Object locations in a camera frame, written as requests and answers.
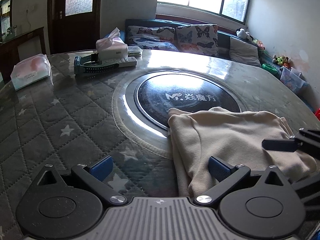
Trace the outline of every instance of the blue gripper pad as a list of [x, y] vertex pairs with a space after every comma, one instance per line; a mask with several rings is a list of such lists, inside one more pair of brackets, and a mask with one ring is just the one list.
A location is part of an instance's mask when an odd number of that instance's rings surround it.
[[113, 169], [113, 160], [109, 155], [106, 158], [99, 161], [97, 164], [89, 169], [89, 173], [96, 179], [103, 181]]
[[229, 177], [235, 171], [234, 166], [231, 166], [220, 158], [212, 156], [209, 158], [208, 168], [211, 176], [219, 182]]

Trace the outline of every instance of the wall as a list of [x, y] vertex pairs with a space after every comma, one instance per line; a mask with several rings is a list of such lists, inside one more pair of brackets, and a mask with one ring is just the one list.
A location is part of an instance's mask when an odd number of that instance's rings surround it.
[[222, 26], [234, 31], [238, 28], [244, 28], [245, 30], [247, 29], [246, 26], [240, 23], [231, 21], [229, 19], [223, 18], [221, 16], [211, 14], [211, 13], [206, 13], [206, 12], [199, 11], [192, 8], [176, 6], [176, 5], [158, 4], [156, 13], [165, 14], [165, 15], [174, 15], [178, 17], [184, 17], [184, 18], [195, 19], [203, 22], [212, 23], [212, 24], [217, 24], [219, 26]]
[[[18, 34], [44, 26], [44, 41], [50, 54], [47, 25], [47, 0], [13, 0], [12, 25], [17, 25]], [[41, 53], [40, 40], [34, 38], [18, 48], [20, 60]]]
[[270, 55], [286, 55], [309, 82], [303, 97], [320, 107], [320, 0], [251, 0], [247, 25]]
[[101, 0], [100, 37], [114, 28], [124, 30], [126, 19], [154, 19], [157, 0]]

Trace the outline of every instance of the door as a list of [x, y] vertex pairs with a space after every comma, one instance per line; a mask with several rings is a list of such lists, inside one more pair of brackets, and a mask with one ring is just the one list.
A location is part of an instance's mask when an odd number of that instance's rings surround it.
[[95, 49], [100, 38], [100, 1], [52, 0], [51, 54]]

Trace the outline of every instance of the sofa backrest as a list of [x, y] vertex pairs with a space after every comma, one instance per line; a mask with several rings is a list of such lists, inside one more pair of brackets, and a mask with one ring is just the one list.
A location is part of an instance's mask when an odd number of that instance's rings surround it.
[[[182, 22], [173, 22], [173, 21], [166, 21], [166, 20], [141, 20], [141, 19], [126, 19], [125, 20], [125, 31], [127, 32], [128, 26], [142, 26], [142, 27], [149, 27], [149, 28], [155, 28], [155, 27], [172, 27], [176, 28], [183, 25], [190, 25], [188, 23], [182, 23]], [[224, 54], [229, 54], [230, 49], [230, 37], [234, 37], [237, 39], [237, 36], [231, 35], [228, 33], [224, 33], [221, 31], [218, 31], [218, 47], [219, 47], [219, 53], [220, 50], [223, 51]], [[260, 49], [259, 46], [255, 43], [248, 42]]]

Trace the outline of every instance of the door frame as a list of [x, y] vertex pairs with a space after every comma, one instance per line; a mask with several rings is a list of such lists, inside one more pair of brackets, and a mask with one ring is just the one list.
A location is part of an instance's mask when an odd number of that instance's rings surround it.
[[[98, 40], [100, 39], [100, 6], [101, 0], [93, 0], [93, 5], [96, 4], [92, 11], [95, 13], [95, 38]], [[53, 46], [53, 6], [54, 0], [47, 0], [47, 21], [48, 21], [48, 39], [49, 39], [49, 46], [50, 46], [50, 53], [55, 54], [54, 46]]]

